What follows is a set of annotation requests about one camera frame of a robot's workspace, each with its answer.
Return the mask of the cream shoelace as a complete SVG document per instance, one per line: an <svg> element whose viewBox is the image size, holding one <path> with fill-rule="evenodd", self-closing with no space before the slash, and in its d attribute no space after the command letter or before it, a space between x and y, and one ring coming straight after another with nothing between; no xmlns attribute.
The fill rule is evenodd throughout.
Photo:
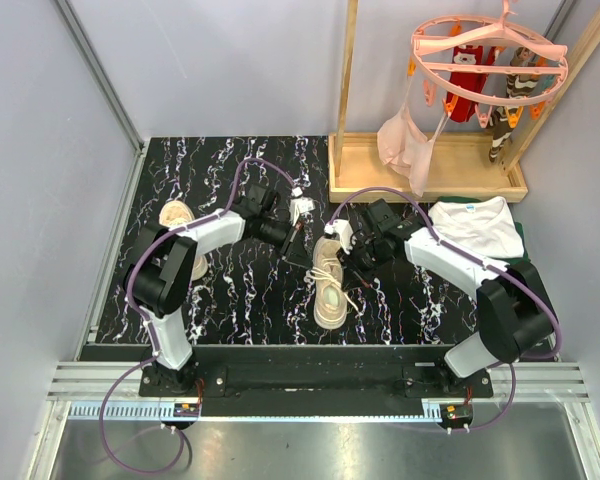
<svg viewBox="0 0 600 480"><path fill-rule="evenodd" d="M360 308L358 305L348 296L346 292L342 290L342 279L343 274L335 275L334 271L336 268L339 268L340 271L342 266L337 259L323 259L318 263L317 266L313 266L309 269L304 277L304 280L308 282L312 280L314 282L323 281L326 282L329 286L333 288L337 288L340 293L344 296L345 300L349 305L353 307L356 312L360 312Z"/></svg>

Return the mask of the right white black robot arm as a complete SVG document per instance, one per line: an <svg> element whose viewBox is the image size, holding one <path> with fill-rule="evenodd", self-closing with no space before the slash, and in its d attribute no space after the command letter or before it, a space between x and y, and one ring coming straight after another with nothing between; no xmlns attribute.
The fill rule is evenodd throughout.
<svg viewBox="0 0 600 480"><path fill-rule="evenodd" d="M446 396L466 389L470 376L495 364L511 364L557 333L558 321L537 269L470 251L434 230L424 213L402 218L378 200L362 213L361 236L338 253L345 286L368 286L376 271L402 260L443 278L477 307L477 332L444 355L434 384Z"/></svg>

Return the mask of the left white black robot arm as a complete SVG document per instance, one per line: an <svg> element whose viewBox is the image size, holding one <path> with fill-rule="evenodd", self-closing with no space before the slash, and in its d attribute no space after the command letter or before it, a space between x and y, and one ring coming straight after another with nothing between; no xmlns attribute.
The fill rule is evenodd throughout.
<svg viewBox="0 0 600 480"><path fill-rule="evenodd" d="M246 194L233 195L227 208L189 224L148 223L141 230L123 287L150 335L151 360L164 367L161 384L173 395L188 394L196 382L196 372L186 365L193 350L181 315L196 259L225 245L256 239L273 247L285 262L305 270L312 267L302 216L315 208L314 202L294 189L289 218L280 220L274 215L279 199L277 192L253 185Z"/></svg>

